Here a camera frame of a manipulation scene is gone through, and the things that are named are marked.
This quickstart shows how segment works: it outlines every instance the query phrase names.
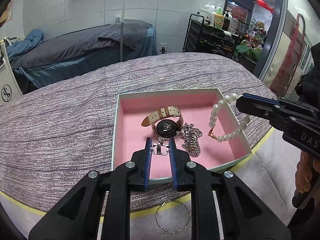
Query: power outlet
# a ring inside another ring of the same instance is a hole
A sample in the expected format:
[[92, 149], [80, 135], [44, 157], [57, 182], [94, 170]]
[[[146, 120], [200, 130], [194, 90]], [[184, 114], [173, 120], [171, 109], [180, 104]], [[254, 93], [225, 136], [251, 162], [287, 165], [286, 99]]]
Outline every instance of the power outlet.
[[164, 51], [167, 51], [168, 44], [160, 43], [160, 51], [162, 51], [162, 47], [164, 47]]

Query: red fish decoration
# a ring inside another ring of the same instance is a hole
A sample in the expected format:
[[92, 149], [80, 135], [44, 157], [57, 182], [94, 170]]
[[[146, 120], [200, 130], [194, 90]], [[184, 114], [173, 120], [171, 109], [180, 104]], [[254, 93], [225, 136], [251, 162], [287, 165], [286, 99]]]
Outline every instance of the red fish decoration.
[[270, 8], [265, 2], [264, 0], [256, 0], [257, 4], [260, 5], [262, 8], [267, 9], [268, 11], [270, 11], [273, 14], [274, 8]]

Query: yellow trim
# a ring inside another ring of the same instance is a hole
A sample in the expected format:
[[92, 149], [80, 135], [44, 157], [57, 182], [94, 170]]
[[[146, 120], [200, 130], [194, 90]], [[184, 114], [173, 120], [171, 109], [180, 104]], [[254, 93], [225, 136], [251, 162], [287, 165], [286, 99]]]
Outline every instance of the yellow trim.
[[266, 140], [270, 137], [270, 135], [273, 133], [273, 131], [275, 130], [275, 128], [271, 127], [270, 130], [266, 133], [266, 135], [257, 143], [257, 145], [251, 150], [252, 154], [250, 156], [248, 156], [247, 158], [245, 158], [243, 161], [239, 162], [238, 164], [236, 164], [231, 171], [236, 172], [238, 171], [243, 165], [245, 165], [255, 154], [256, 152], [259, 150], [259, 148], [261, 147], [261, 145], [263, 145]]
[[[261, 147], [261, 145], [263, 145], [266, 140], [270, 137], [270, 135], [273, 133], [275, 129], [273, 127], [271, 127], [271, 129], [267, 132], [267, 134], [257, 143], [257, 145], [252, 149], [252, 154], [247, 157], [246, 159], [244, 159], [243, 161], [239, 162], [237, 165], [235, 165], [231, 170], [236, 172], [238, 171], [245, 163], [247, 163], [253, 155], [256, 154], [257, 150]], [[12, 203], [14, 203], [15, 205], [17, 205], [18, 207], [25, 209], [33, 214], [39, 215], [39, 216], [44, 216], [46, 214], [46, 212], [28, 207], [22, 203], [20, 203], [19, 201], [7, 196], [5, 193], [3, 193], [2, 191], [0, 191], [0, 195], [3, 196], [4, 198], [10, 200]], [[178, 198], [177, 200], [185, 203], [191, 200], [191, 194], [185, 195], [181, 198]], [[177, 205], [179, 205], [178, 203], [175, 202], [171, 202], [166, 204], [161, 210], [159, 210], [159, 212], [171, 209], [173, 207], [176, 207]], [[137, 211], [137, 212], [133, 212], [130, 214], [130, 219], [136, 219], [136, 218], [141, 218], [141, 217], [146, 217], [149, 215], [152, 215], [156, 212], [156, 210], [158, 209], [159, 206], [153, 207], [153, 208], [149, 208], [149, 209], [145, 209], [145, 210], [141, 210], [141, 211]], [[103, 217], [100, 217], [100, 223], [103, 222]]]

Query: pearl bracelet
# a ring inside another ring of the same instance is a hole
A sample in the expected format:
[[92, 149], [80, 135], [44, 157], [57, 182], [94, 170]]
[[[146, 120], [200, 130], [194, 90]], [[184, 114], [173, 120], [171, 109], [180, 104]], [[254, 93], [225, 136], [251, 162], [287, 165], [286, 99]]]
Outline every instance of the pearl bracelet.
[[246, 117], [243, 118], [243, 121], [240, 123], [239, 127], [229, 134], [224, 134], [222, 136], [215, 136], [212, 131], [216, 126], [217, 115], [220, 108], [226, 106], [229, 102], [236, 101], [238, 99], [238, 95], [236, 93], [232, 93], [230, 96], [224, 96], [223, 100], [219, 100], [218, 104], [213, 106], [213, 110], [211, 111], [211, 117], [209, 122], [209, 127], [211, 128], [208, 136], [217, 140], [218, 142], [225, 142], [227, 140], [231, 140], [232, 138], [237, 137], [237, 135], [241, 134], [243, 130], [246, 129], [247, 124], [250, 122], [250, 117], [247, 114]]

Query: beige watch strap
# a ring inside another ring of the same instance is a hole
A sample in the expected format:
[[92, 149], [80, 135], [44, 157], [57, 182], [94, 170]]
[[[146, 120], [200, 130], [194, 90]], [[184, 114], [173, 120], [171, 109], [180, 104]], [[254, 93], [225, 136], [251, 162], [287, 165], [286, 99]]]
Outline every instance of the beige watch strap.
[[142, 121], [141, 125], [144, 127], [147, 127], [149, 125], [152, 125], [158, 122], [159, 120], [162, 120], [171, 116], [181, 117], [181, 113], [176, 106], [168, 106], [155, 111], [154, 113], [148, 115]]

